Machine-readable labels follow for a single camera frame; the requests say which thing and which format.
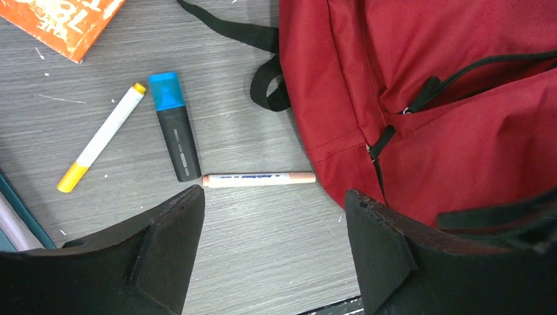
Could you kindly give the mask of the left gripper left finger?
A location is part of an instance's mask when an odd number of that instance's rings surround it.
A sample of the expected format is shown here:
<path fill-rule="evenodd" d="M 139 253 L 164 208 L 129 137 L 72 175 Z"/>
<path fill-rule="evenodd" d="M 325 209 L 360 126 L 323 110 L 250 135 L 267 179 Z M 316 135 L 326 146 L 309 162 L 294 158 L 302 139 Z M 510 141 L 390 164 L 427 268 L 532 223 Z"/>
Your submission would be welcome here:
<path fill-rule="evenodd" d="M 2 314 L 181 314 L 204 223 L 193 185 L 59 249 L 1 254 Z"/>

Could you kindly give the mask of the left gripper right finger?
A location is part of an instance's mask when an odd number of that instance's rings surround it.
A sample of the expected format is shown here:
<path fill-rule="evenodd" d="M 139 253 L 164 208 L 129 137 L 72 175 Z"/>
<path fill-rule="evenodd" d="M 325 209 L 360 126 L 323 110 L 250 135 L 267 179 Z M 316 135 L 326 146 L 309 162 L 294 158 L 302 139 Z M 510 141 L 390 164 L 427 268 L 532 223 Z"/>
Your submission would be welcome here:
<path fill-rule="evenodd" d="M 358 190 L 345 214 L 365 314 L 556 313 L 555 190 L 438 228 Z"/>

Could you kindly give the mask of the teal Humor book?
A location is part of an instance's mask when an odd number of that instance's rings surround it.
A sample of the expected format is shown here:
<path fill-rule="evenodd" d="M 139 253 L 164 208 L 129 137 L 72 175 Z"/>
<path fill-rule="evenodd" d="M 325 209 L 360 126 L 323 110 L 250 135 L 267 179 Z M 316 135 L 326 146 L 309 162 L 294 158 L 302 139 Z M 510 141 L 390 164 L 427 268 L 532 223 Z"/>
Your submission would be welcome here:
<path fill-rule="evenodd" d="M 56 245 L 1 173 L 1 252 L 32 249 L 56 249 Z"/>

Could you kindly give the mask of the red backpack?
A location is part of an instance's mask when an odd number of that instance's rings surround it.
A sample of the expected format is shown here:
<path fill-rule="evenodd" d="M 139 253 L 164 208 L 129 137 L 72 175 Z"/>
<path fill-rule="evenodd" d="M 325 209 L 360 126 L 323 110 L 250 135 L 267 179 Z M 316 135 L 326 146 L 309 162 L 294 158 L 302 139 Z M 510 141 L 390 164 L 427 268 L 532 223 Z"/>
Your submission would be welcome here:
<path fill-rule="evenodd" d="M 555 1 L 281 1 L 277 28 L 181 6 L 271 51 L 252 100 L 293 111 L 326 192 L 442 231 L 556 243 Z"/>

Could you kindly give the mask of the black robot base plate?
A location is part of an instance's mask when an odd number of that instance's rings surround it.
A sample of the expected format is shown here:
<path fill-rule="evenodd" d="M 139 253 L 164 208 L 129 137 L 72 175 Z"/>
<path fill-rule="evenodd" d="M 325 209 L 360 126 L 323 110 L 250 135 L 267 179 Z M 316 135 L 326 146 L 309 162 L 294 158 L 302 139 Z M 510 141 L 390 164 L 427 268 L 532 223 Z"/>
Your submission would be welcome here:
<path fill-rule="evenodd" d="M 364 314 L 364 306 L 360 296 L 348 298 L 313 310 L 299 313 L 299 315 L 354 315 Z"/>

